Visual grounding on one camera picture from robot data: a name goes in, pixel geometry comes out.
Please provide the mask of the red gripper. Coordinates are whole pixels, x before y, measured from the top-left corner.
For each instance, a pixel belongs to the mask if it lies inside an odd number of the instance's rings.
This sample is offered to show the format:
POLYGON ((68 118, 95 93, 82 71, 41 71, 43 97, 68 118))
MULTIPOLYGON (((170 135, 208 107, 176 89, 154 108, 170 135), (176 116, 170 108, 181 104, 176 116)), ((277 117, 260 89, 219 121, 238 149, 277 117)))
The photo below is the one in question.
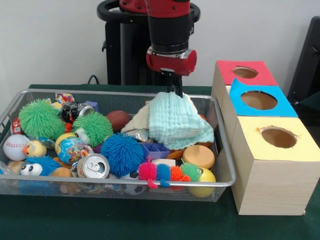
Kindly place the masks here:
POLYGON ((161 54, 149 47, 146 53, 148 67, 155 72, 167 72, 167 92, 175 92, 183 97, 182 76, 194 72, 197 64, 197 52, 187 49, 182 53, 161 54))

